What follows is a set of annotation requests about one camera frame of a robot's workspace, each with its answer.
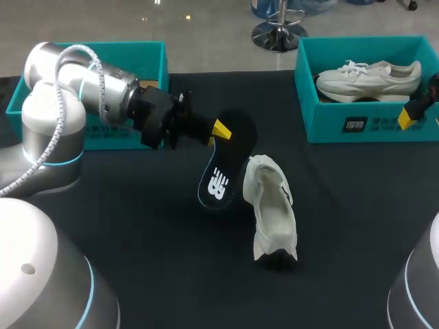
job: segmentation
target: insole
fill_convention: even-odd
[[[219,116],[231,132],[230,140],[214,136],[215,149],[198,186],[200,203],[212,210],[225,208],[233,198],[239,173],[257,141],[256,125],[242,110],[225,110]]]
[[[259,169],[258,175],[264,186],[259,204],[263,231],[268,235],[291,234],[290,205],[285,200],[285,194],[279,185],[272,182],[267,169]]]

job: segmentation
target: robotic arm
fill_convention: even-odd
[[[45,151],[54,134],[59,109],[51,82],[54,80],[56,62],[63,51],[61,46],[44,42],[35,46],[27,59],[24,79],[32,92],[22,109],[23,144],[0,149],[0,188],[19,179]],[[152,149],[157,149],[162,142],[175,149],[180,136],[197,139],[204,145],[212,145],[219,138],[229,142],[225,149],[229,146],[230,150],[236,149],[233,145],[239,142],[239,134],[233,136],[226,127],[228,124],[224,125],[219,119],[193,113],[190,91],[174,97],[152,86],[142,88],[135,75],[106,63],[102,63],[105,83],[103,115],[99,109],[102,100],[99,95],[103,86],[99,70],[96,61],[85,53],[71,52],[62,59],[58,80],[64,99],[64,129],[56,148],[43,166],[8,196],[24,197],[41,191],[68,188],[76,182],[80,175],[86,112],[99,115],[110,125],[121,125],[131,119],[133,129],[141,132],[141,144]],[[254,135],[254,138],[246,148],[241,148],[239,154],[234,150],[229,155],[238,159],[233,164],[227,162],[227,166],[235,167],[232,170],[234,176],[237,176],[234,172],[239,172],[256,143],[256,130],[251,118],[247,116],[241,121],[242,130]],[[201,194],[215,196],[212,193]],[[218,204],[213,208],[221,208],[225,204],[225,200],[216,202]]]

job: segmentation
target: black insole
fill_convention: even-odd
[[[214,136],[215,149],[198,186],[198,199],[209,209],[225,208],[233,198],[239,173],[257,141],[256,125],[242,110],[225,110],[219,116],[231,132],[230,140]]]

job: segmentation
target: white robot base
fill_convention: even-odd
[[[119,329],[117,298],[37,207],[0,199],[0,329]]]

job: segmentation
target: shoe sole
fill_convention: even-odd
[[[322,89],[318,88],[318,91],[322,93],[325,97],[329,98],[331,101],[337,101],[340,103],[353,103],[356,101],[402,101],[407,102],[410,100],[410,96],[405,95],[356,95],[356,96],[345,96],[333,93],[328,93]]]

